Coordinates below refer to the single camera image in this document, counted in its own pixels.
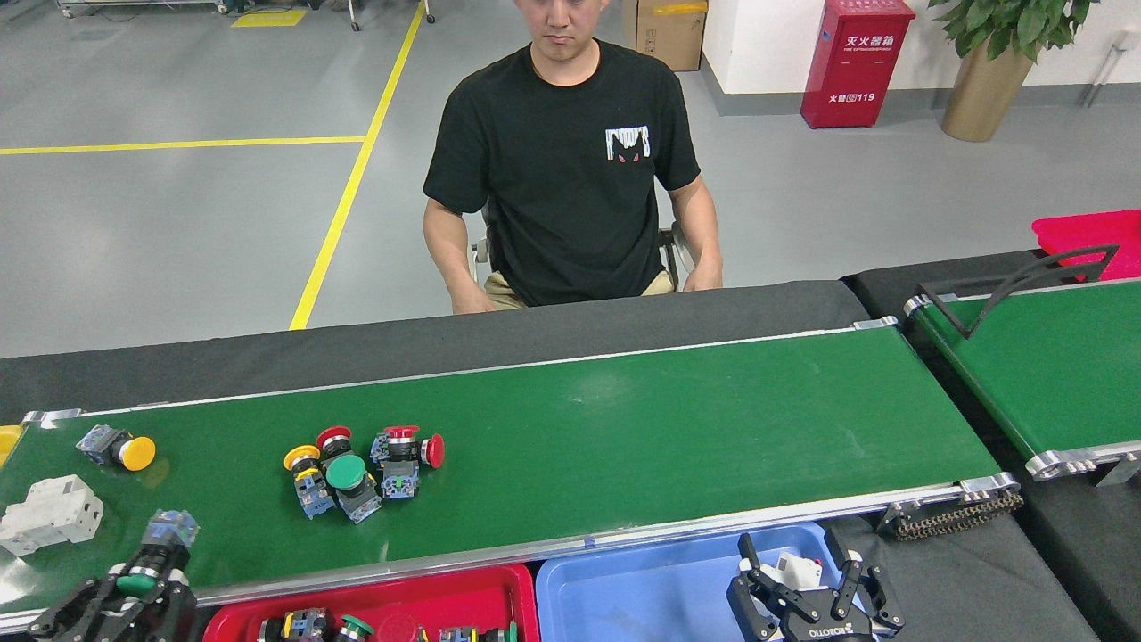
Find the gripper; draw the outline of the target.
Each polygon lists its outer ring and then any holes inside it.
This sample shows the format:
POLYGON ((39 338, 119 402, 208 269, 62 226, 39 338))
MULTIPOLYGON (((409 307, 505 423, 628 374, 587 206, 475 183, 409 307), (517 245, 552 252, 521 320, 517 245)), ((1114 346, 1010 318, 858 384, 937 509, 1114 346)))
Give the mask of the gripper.
POLYGON ((186 574, 170 572, 151 603, 118 600, 118 574, 107 574, 80 582, 29 625, 29 635, 37 641, 187 641, 197 598, 186 574))
POLYGON ((876 641, 896 637, 904 617, 895 606, 895 590, 880 564, 869 564, 859 552, 847 548, 834 531, 825 544, 841 577, 819 621, 807 621, 802 594, 766 572, 751 535, 739 536, 737 546, 745 563, 726 590, 736 621, 747 641, 876 641))

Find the person's right hand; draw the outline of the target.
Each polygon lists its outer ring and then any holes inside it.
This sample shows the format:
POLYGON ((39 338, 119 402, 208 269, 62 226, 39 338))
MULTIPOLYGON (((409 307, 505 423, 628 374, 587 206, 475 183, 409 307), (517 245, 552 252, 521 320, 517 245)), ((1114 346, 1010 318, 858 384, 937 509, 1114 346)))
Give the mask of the person's right hand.
POLYGON ((474 282, 462 282, 448 289, 452 304, 452 312, 456 316, 474 312, 492 312, 497 310, 497 304, 489 299, 480 285, 474 282))

